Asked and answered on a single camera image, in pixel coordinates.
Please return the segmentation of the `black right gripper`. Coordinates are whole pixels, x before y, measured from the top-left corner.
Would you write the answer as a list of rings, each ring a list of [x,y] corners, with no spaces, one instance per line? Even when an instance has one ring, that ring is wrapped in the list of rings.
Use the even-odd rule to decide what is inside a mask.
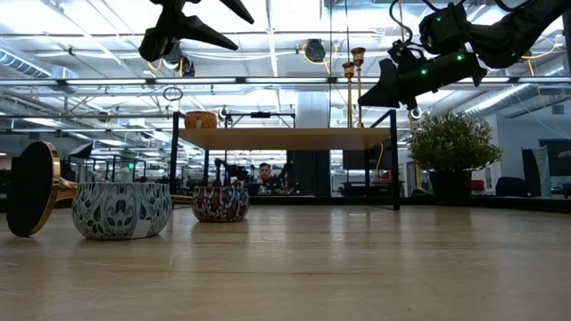
[[[466,50],[438,55],[400,75],[391,59],[381,60],[379,67],[379,80],[358,99],[359,105],[398,109],[403,104],[412,110],[418,106],[418,95],[435,93],[464,78],[472,78],[475,86],[479,86],[487,74],[476,55]]]

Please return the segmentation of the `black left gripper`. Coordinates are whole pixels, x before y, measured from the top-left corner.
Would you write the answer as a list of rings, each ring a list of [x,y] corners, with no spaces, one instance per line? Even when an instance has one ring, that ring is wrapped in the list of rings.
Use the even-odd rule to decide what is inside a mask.
[[[184,38],[210,45],[237,50],[232,40],[204,24],[197,16],[186,17],[182,14],[184,0],[149,0],[162,7],[161,14],[153,28],[145,31],[138,48],[141,57],[147,62],[155,62],[170,52],[173,39]],[[241,0],[220,0],[228,9],[249,24],[254,23]]]

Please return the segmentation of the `orange patterned candle tin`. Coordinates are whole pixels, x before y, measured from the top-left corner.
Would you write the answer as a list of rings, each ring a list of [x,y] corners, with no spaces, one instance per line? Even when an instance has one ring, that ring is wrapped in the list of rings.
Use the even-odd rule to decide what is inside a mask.
[[[185,114],[186,129],[213,129],[218,126],[218,117],[209,111],[189,111]]]

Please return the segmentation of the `red patterned candle tin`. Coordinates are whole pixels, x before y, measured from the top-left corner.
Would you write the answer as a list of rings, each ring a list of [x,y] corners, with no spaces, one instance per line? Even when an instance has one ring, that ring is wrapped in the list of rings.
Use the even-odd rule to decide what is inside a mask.
[[[247,188],[197,186],[193,191],[193,213],[200,222],[240,222],[245,218],[249,206]]]

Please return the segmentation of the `blue-green patterned candle tin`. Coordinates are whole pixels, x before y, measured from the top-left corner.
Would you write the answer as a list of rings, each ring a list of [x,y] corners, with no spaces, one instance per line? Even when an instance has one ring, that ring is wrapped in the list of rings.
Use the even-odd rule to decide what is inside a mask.
[[[173,213],[170,187],[158,183],[80,183],[71,208],[76,229],[100,241],[154,237]]]

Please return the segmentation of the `tall gold candlestick holder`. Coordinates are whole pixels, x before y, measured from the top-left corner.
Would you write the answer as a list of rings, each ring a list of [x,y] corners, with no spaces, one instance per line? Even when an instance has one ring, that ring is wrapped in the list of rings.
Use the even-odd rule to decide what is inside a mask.
[[[53,144],[37,141],[27,146],[12,163],[12,182],[8,189],[6,219],[14,235],[28,237],[45,225],[54,205],[73,201],[80,183],[64,179],[62,161]],[[175,202],[190,204],[193,198],[171,195]]]

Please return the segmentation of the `black monitor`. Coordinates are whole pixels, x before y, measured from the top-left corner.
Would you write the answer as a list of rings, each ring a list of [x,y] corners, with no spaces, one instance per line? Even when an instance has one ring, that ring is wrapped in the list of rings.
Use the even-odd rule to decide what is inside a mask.
[[[541,147],[547,147],[550,175],[571,177],[571,140],[540,140]]]
[[[393,166],[393,155],[390,149],[383,151],[371,149],[368,153],[364,151],[343,151],[343,169],[364,169],[366,155],[370,169],[391,169]]]

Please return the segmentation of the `green potted plant black pot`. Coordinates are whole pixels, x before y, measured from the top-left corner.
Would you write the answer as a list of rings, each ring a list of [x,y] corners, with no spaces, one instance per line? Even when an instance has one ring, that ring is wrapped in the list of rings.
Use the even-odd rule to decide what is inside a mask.
[[[461,113],[425,117],[408,143],[411,159],[430,172],[435,203],[444,206],[466,206],[472,173],[502,156],[502,149],[492,142],[492,126]]]

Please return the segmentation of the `wooden shelf with black legs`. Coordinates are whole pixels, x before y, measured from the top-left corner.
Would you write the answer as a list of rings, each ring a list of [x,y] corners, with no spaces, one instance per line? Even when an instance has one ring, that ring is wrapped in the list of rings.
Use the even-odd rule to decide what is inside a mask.
[[[392,206],[401,208],[396,111],[387,111],[369,128],[219,128],[183,129],[179,127],[181,113],[172,115],[170,147],[170,191],[175,192],[178,140],[210,150],[284,150],[330,151],[356,150],[364,152],[365,199],[372,201],[369,182],[368,154],[371,148],[390,141],[392,153]]]

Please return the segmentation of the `person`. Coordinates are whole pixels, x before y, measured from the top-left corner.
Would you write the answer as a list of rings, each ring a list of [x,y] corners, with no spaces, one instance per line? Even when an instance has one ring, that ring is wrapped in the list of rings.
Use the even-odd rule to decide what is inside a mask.
[[[249,192],[253,195],[285,195],[286,187],[282,178],[272,175],[272,167],[263,162],[257,179],[249,186]]]

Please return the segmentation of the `black office chair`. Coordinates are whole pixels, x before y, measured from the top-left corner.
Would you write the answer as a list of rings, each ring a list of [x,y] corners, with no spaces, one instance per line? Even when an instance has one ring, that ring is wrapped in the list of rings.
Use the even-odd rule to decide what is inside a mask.
[[[500,177],[495,186],[495,195],[498,197],[526,197],[527,185],[519,177]]]

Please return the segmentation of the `black aluminium table frame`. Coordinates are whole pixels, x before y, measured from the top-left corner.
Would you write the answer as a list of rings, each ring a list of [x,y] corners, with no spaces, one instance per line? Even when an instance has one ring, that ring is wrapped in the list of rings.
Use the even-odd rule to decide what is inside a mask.
[[[251,196],[251,205],[290,206],[290,205],[368,205],[391,210],[393,199],[388,197],[315,197],[315,196]],[[493,209],[530,210],[571,214],[571,196],[568,199],[549,199],[539,197],[497,197],[467,196],[464,198],[438,198],[428,194],[418,197],[400,198],[401,207],[405,206],[466,206]]]

